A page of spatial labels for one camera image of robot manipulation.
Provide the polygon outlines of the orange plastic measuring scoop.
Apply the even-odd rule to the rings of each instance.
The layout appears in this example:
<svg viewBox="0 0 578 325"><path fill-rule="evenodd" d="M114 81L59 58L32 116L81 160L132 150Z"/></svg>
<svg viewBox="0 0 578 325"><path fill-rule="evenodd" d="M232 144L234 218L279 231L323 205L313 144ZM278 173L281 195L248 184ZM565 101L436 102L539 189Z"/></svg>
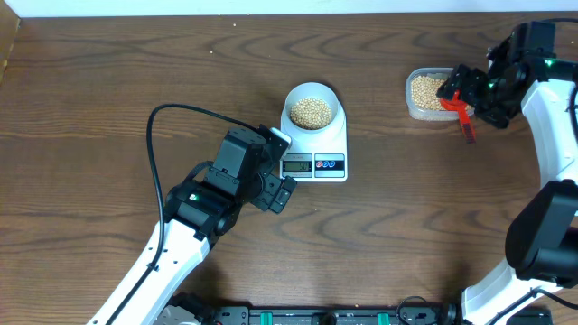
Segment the orange plastic measuring scoop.
<svg viewBox="0 0 578 325"><path fill-rule="evenodd" d="M471 119L467 113L467 104L459 99L460 91L456 90L451 99L440 97L442 107L447 111L456 112L459 118L462 134L467 144L476 143L475 130L471 125Z"/></svg>

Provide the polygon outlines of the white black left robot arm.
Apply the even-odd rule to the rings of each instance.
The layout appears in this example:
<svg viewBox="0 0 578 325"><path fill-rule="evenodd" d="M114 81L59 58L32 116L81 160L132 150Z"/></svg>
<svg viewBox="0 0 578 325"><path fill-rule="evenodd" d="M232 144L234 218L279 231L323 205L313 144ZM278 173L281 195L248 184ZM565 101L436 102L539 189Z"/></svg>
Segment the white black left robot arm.
<svg viewBox="0 0 578 325"><path fill-rule="evenodd" d="M183 280L235 226L245 204L280 213L296 181L272 171L290 145L276 128L230 129L203 179L189 176L171 189L163 220L91 323L154 323Z"/></svg>

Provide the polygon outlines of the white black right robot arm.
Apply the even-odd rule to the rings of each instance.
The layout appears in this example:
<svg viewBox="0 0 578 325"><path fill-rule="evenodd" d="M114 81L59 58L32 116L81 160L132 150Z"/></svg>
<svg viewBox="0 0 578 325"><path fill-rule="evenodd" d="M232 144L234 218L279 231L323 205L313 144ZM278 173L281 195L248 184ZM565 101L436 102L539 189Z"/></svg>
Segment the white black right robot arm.
<svg viewBox="0 0 578 325"><path fill-rule="evenodd" d="M535 143L540 190L508 228L504 259L461 293L459 324L505 324L532 302L577 284L577 64L554 52L559 19L522 23L489 49L488 71L453 68L436 96L466 104L498 129L522 114Z"/></svg>

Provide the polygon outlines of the soybeans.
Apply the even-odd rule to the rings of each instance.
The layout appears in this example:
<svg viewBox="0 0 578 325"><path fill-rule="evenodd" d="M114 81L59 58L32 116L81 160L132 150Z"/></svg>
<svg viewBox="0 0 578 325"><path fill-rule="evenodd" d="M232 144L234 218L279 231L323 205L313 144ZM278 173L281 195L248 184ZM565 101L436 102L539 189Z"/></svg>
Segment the soybeans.
<svg viewBox="0 0 578 325"><path fill-rule="evenodd" d="M436 96L437 90L443 83L443 79L433 79L427 76L417 76L412 79L410 86L415 105L424 110L444 110L440 99Z"/></svg>
<svg viewBox="0 0 578 325"><path fill-rule="evenodd" d="M331 122L332 112L324 100L305 97L291 107L289 117L295 125L302 129L318 130Z"/></svg>

